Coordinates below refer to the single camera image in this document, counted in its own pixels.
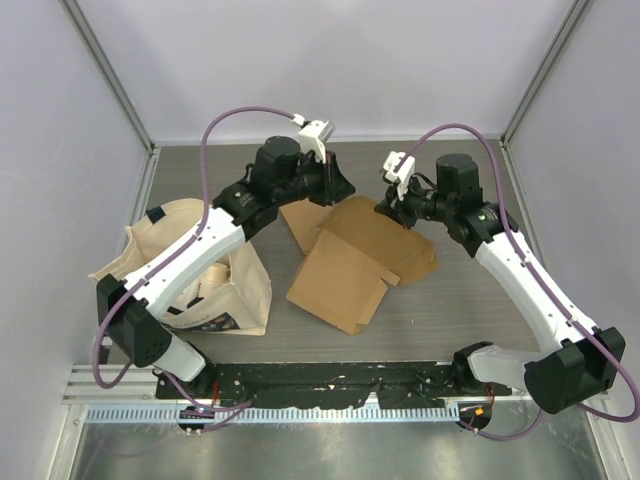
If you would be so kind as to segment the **brown cardboard box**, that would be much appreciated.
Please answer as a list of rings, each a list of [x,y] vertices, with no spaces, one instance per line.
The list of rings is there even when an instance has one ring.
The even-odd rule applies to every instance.
[[[390,286],[412,285],[438,268],[433,242],[375,206],[352,196],[332,207],[286,295],[350,335],[370,323]]]
[[[319,206],[309,200],[297,201],[280,208],[280,213],[304,254],[313,247],[322,222],[332,210],[331,206]]]

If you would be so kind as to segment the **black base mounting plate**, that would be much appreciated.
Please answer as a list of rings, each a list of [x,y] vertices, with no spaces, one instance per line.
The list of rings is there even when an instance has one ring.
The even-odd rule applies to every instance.
[[[448,397],[498,397],[499,384],[463,384],[445,362],[218,363],[202,380],[182,383],[194,399],[223,407],[249,401],[254,408],[343,410],[362,407],[375,394],[383,409],[440,407]]]

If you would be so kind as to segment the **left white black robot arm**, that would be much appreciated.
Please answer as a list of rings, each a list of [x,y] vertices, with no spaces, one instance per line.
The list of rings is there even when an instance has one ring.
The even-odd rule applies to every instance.
[[[268,138],[244,176],[206,204],[201,219],[150,263],[96,287],[101,332],[137,367],[153,366],[190,398],[214,380],[212,362],[162,325],[173,299],[206,268],[272,223],[280,207],[308,200],[332,206],[353,195],[334,152],[303,148],[289,137]]]

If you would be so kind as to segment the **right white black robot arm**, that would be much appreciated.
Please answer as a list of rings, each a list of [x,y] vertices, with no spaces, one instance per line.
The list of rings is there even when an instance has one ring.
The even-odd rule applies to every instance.
[[[457,351],[451,380],[472,395],[486,383],[530,394],[556,414],[612,387],[626,342],[601,329],[561,291],[532,254],[525,236],[499,206],[483,197],[477,164],[467,154],[436,161],[436,178],[416,172],[413,157],[393,151],[382,178],[389,187],[375,208],[404,227],[419,220],[444,224],[449,236],[484,267],[518,308],[538,343],[535,352],[481,341]]]

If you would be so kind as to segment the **aluminium front rail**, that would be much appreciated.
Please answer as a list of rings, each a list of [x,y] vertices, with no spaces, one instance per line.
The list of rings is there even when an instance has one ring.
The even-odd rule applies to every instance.
[[[111,388],[103,388],[95,382],[93,369],[89,365],[76,365],[72,368],[67,385],[63,393],[63,402],[66,404],[116,404],[135,402],[163,402],[180,400],[181,394],[166,378],[166,376],[153,367],[130,368],[122,379],[117,376],[121,372],[120,365],[101,365],[99,373],[102,380],[111,383]],[[498,397],[489,392],[484,397],[448,397],[444,400],[483,400],[493,394],[498,400],[525,400],[531,396],[515,387],[509,396]]]

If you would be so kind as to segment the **beige canvas tote bag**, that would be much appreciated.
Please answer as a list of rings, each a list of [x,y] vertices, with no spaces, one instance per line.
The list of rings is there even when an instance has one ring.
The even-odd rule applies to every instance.
[[[127,287],[145,278],[134,297],[174,331],[263,335],[272,301],[270,277],[244,231],[220,208],[180,199],[153,208],[125,228],[123,253],[89,277],[107,275]],[[201,275],[214,263],[229,267],[228,283],[207,298]]]

